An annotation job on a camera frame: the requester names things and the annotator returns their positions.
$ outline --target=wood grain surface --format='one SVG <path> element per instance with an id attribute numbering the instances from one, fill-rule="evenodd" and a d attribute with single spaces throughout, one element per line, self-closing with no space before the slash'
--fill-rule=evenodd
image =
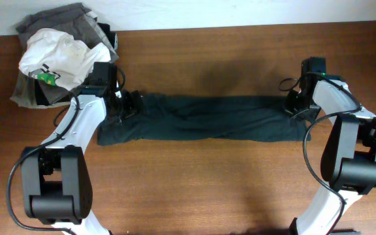
<path id="1" fill-rule="evenodd" d="M 376 114 L 376 22 L 322 23 L 118 32 L 128 90 L 169 95 L 286 95 L 282 78 L 297 77 L 309 56 L 327 59 L 351 91 Z M 0 234 L 22 230 L 7 213 L 7 177 L 24 146 L 41 143 L 60 108 L 18 108 L 14 89 L 21 48 L 0 37 Z M 331 124 L 313 131 L 315 169 Z M 93 211 L 114 234 L 229 234 L 287 228 L 313 199 L 318 183 L 302 157 L 301 142 L 139 140 L 86 151 Z M 12 201 L 24 223 L 20 174 Z M 358 201 L 338 228 L 376 234 L 376 189 Z"/>

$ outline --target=white cloth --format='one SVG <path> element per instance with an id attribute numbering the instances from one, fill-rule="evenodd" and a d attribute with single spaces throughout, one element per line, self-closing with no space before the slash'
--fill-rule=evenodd
<path id="1" fill-rule="evenodd" d="M 92 72 L 94 62 L 110 60 L 110 51 L 101 42 L 90 50 L 68 33 L 40 29 L 27 41 L 19 69 L 29 77 L 71 90 Z"/>

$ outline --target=black cable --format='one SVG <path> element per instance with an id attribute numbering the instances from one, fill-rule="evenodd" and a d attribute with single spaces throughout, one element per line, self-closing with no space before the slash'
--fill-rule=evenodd
<path id="1" fill-rule="evenodd" d="M 292 115 L 292 116 L 290 117 L 290 119 L 294 119 L 296 116 L 298 116 L 298 115 L 300 115 L 300 114 L 303 114 L 303 113 L 305 113 L 305 112 L 307 112 L 307 111 L 310 111 L 310 109 L 309 109 L 309 108 L 306 108 L 306 109 L 304 109 L 304 110 L 301 110 L 301 111 L 299 111 L 298 113 Z"/>
<path id="2" fill-rule="evenodd" d="M 55 119 L 53 119 L 53 125 L 54 125 L 55 127 L 58 126 L 58 124 L 57 124 L 57 119 L 58 119 L 58 118 L 60 117 L 60 115 L 62 115 L 62 113 L 65 112 L 69 107 L 70 107 L 70 105 L 69 105 L 68 107 L 64 107 L 64 109 L 62 109 L 62 110 L 56 115 Z"/>
<path id="3" fill-rule="evenodd" d="M 287 82 L 287 81 L 297 81 L 297 82 L 292 87 L 290 87 L 288 89 L 281 89 L 281 85 L 284 82 Z M 299 79 L 296 79 L 296 78 L 286 78 L 286 79 L 284 79 L 284 80 L 282 80 L 282 81 L 279 82 L 278 90 L 280 90 L 280 91 L 290 91 L 290 90 L 294 89 L 299 83 L 300 83 Z"/>
<path id="4" fill-rule="evenodd" d="M 125 84 L 125 74 L 119 67 L 117 67 L 117 70 L 121 74 L 121 77 L 123 78 L 123 83 L 121 85 L 118 85 L 118 91 L 121 91 L 123 89 L 124 84 Z"/>
<path id="5" fill-rule="evenodd" d="M 50 144 L 53 144 L 53 143 L 57 142 L 58 140 L 60 140 L 68 132 L 68 130 L 72 127 L 72 124 L 74 123 L 76 117 L 78 116 L 78 112 L 80 110 L 80 103 L 79 103 L 78 97 L 73 92 L 71 92 L 71 95 L 74 97 L 74 99 L 76 101 L 76 107 L 75 107 L 76 109 L 75 109 L 74 115 L 72 116 L 71 121 L 66 126 L 65 130 L 63 130 L 62 133 L 58 134 L 53 140 L 50 140 L 50 141 L 48 141 L 44 144 L 37 146 L 36 148 L 31 150 L 26 155 L 20 157 L 20 159 L 18 159 L 16 161 L 16 163 L 14 164 L 14 166 L 12 167 L 12 170 L 10 172 L 10 176 L 8 177 L 8 183 L 7 183 L 7 207 L 8 207 L 8 212 L 9 212 L 12 220 L 18 226 L 20 226 L 24 229 L 33 230 L 33 231 L 41 231 L 41 232 L 67 232 L 71 235 L 76 235 L 70 228 L 43 228 L 43 227 L 31 227 L 31 226 L 25 225 L 18 220 L 18 218 L 16 217 L 16 215 L 15 215 L 13 209 L 12 209 L 12 204 L 11 204 L 11 184 L 12 184 L 12 178 L 14 177 L 14 173 L 17 170 L 17 168 L 24 162 L 24 160 L 26 160 L 32 154 L 34 154 L 34 153 L 40 151 L 41 149 L 45 148 L 46 146 L 49 146 Z"/>
<path id="6" fill-rule="evenodd" d="M 336 192 L 335 190 L 333 190 L 329 185 L 327 185 L 324 181 L 322 181 L 318 175 L 314 172 L 313 168 L 311 167 L 310 165 L 310 162 L 309 162 L 309 159 L 308 159 L 308 155 L 307 155 L 307 139 L 308 139 L 308 136 L 310 134 L 310 131 L 314 128 L 314 126 L 316 126 L 316 124 L 328 119 L 328 118 L 332 118 L 332 117 L 336 117 L 340 114 L 353 114 L 355 112 L 359 112 L 361 111 L 362 109 L 362 105 L 360 104 L 360 102 L 349 92 L 347 91 L 343 86 L 339 86 L 337 85 L 336 83 L 332 82 L 331 80 L 329 79 L 326 79 L 324 77 L 324 74 L 320 74 L 320 73 L 317 73 L 317 72 L 307 72 L 305 74 L 303 74 L 298 80 L 297 82 L 289 89 L 285 90 L 285 91 L 290 91 L 292 89 L 294 89 L 301 81 L 302 78 L 304 78 L 305 76 L 307 75 L 315 75 L 317 76 L 318 78 L 320 78 L 321 80 L 333 85 L 334 87 L 338 88 L 339 90 L 341 90 L 342 92 L 344 92 L 349 98 L 352 99 L 352 101 L 356 104 L 357 108 L 355 108 L 354 110 L 348 110 L 348 111 L 341 111 L 341 112 L 335 112 L 335 113 L 332 113 L 332 114 L 328 114 L 328 115 L 325 115 L 323 117 L 320 117 L 319 119 L 317 119 L 314 123 L 312 123 L 307 131 L 305 132 L 305 135 L 304 135 L 304 139 L 303 139 L 303 155 L 304 155 L 304 161 L 305 161 L 305 164 L 307 165 L 307 168 L 308 170 L 310 171 L 311 175 L 323 186 L 325 187 L 327 190 L 329 190 L 330 192 L 332 192 L 333 194 L 335 194 L 341 201 L 341 207 L 340 207 L 340 212 L 339 212 L 339 215 L 338 217 L 336 218 L 336 220 L 334 221 L 332 227 L 330 227 L 329 231 L 327 232 L 327 235 L 329 235 L 330 233 L 333 232 L 333 229 L 335 228 L 335 226 L 337 225 L 337 223 L 339 222 L 339 220 L 341 219 L 342 215 L 343 215 L 343 212 L 345 211 L 345 205 L 346 205 L 346 200 L 342 197 L 342 195 L 340 195 L 338 192 Z M 292 78 L 290 79 L 284 79 L 282 80 L 280 83 L 279 83 L 279 86 L 287 81 L 287 80 L 292 80 Z M 295 114 L 294 116 L 304 112 L 306 110 L 302 110 L 301 112 Z"/>

